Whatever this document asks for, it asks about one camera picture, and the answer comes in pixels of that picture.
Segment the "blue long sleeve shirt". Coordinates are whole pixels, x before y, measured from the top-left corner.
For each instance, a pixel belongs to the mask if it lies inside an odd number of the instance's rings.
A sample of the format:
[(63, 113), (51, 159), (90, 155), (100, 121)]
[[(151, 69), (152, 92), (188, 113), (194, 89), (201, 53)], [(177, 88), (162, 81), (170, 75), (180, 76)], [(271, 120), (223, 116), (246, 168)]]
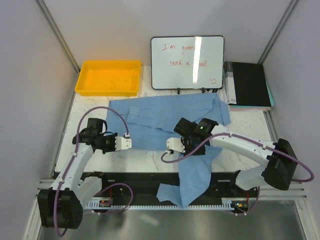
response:
[[(227, 126), (228, 106), (216, 93), (163, 95), (111, 100), (106, 122), (112, 132), (123, 134), (127, 123), (132, 148), (164, 151), (169, 138), (189, 138), (194, 127), (206, 118)], [(220, 147), (205, 147), (204, 155), (178, 162), (179, 185), (160, 184), (159, 201), (170, 201), (185, 208), (202, 195), (211, 181), (211, 165), (222, 152)]]

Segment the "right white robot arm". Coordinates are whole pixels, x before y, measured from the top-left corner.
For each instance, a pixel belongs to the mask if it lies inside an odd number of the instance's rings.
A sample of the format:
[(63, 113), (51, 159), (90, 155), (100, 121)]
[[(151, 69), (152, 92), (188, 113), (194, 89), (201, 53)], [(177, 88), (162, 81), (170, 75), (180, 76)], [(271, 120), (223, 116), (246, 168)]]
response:
[(249, 158), (258, 164), (249, 170), (238, 170), (230, 180), (229, 191), (235, 197), (259, 186), (269, 185), (287, 191), (297, 168), (291, 144), (280, 138), (277, 142), (260, 140), (231, 131), (218, 122), (202, 118), (199, 123), (181, 118), (174, 128), (179, 138), (166, 141), (170, 151), (202, 156), (206, 146), (223, 148)]

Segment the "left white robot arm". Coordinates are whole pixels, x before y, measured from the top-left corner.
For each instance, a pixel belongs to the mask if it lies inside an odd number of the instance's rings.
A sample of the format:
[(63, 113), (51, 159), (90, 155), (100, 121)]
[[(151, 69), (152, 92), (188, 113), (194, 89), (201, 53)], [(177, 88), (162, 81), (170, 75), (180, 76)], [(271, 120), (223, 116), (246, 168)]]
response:
[(81, 180), (85, 166), (95, 150), (104, 154), (116, 150), (117, 133), (106, 135), (107, 122), (89, 118), (87, 126), (72, 139), (71, 157), (50, 188), (42, 189), (37, 196), (41, 225), (45, 228), (77, 229), (83, 218), (84, 207), (97, 194), (106, 196), (108, 182), (96, 176)]

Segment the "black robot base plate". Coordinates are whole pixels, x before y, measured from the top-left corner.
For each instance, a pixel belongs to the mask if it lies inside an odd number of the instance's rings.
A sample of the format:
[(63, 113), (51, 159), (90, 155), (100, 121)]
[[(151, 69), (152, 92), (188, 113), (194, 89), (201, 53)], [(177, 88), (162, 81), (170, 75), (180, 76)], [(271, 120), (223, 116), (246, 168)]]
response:
[[(258, 196), (257, 188), (253, 187), (248, 191), (231, 188), (230, 182), (234, 178), (233, 172), (213, 172), (209, 187), (200, 196), (195, 198), (190, 206), (195, 205), (218, 205), (222, 199), (240, 199), (256, 198)], [(138, 206), (170, 206), (176, 205), (174, 193), (170, 193), (169, 198), (158, 198), (159, 187), (164, 184), (165, 187), (178, 187), (180, 183), (177, 172), (84, 172), (80, 179), (83, 181), (88, 177), (99, 177), (102, 179), (102, 187), (106, 188), (113, 183), (125, 183), (133, 191), (132, 205)]]

